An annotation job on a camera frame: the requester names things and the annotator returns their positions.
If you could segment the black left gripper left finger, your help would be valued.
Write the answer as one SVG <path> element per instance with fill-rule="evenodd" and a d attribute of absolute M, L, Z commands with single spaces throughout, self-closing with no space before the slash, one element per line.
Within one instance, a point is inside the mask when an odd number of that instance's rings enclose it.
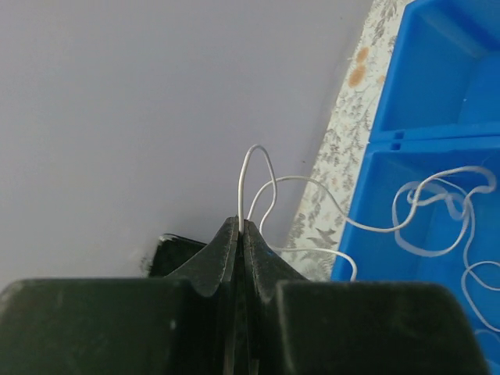
<path fill-rule="evenodd" d="M 231 374 L 238 221 L 166 277 L 26 279 L 1 294 L 4 374 Z"/>

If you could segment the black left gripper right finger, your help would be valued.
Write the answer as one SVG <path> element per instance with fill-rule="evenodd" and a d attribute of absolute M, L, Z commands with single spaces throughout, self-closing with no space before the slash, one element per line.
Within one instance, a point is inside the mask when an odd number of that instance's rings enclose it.
<path fill-rule="evenodd" d="M 437 284 L 313 282 L 245 221 L 250 355 L 261 374 L 487 374 L 463 309 Z"/>

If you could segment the black poker chip case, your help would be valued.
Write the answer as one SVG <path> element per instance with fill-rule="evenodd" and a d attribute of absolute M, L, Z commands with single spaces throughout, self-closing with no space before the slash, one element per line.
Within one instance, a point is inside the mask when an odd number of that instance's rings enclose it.
<path fill-rule="evenodd" d="M 199 253 L 206 243 L 175 234 L 162 234 L 155 251 L 141 259 L 146 277 L 166 277 Z"/>

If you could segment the floral patterned table mat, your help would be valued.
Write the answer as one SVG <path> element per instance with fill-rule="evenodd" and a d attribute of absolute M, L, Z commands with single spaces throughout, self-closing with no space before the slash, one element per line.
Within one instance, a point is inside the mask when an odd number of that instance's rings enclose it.
<path fill-rule="evenodd" d="M 352 200 L 406 1 L 373 2 L 313 163 L 311 178 L 326 186 L 341 209 Z M 345 221 L 327 193 L 304 183 L 282 257 L 314 281 L 329 280 Z"/>

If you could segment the blue three-compartment plastic bin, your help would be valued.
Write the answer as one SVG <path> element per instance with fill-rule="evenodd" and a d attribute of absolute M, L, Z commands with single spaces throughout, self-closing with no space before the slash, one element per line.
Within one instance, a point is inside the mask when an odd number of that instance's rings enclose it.
<path fill-rule="evenodd" d="M 492 373 L 499 371 L 499 4 L 415 1 L 404 11 L 333 280 L 427 281 L 461 302 Z M 443 202 L 410 204 L 405 184 L 471 195 L 468 227 Z"/>

